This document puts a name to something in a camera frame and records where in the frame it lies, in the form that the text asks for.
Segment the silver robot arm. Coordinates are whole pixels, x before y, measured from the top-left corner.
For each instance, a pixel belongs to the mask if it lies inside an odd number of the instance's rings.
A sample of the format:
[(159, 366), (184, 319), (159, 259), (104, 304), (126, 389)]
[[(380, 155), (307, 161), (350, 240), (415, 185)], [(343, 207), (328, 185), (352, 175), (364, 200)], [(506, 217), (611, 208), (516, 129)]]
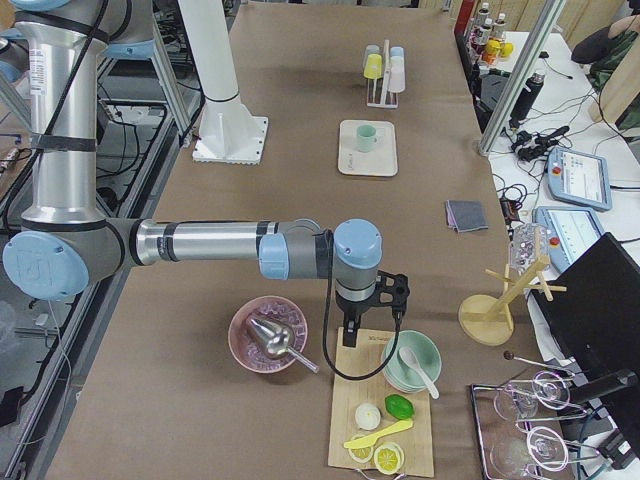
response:
[(96, 206), (97, 60), (150, 58), (147, 1), (19, 1), (29, 46), (33, 201), (5, 246), (10, 280), (29, 296), (62, 300), (121, 269), (158, 261), (255, 259), (271, 279), (325, 279), (353, 345), (361, 315), (380, 304), (382, 238), (368, 221), (335, 230), (293, 222), (157, 223), (109, 218)]

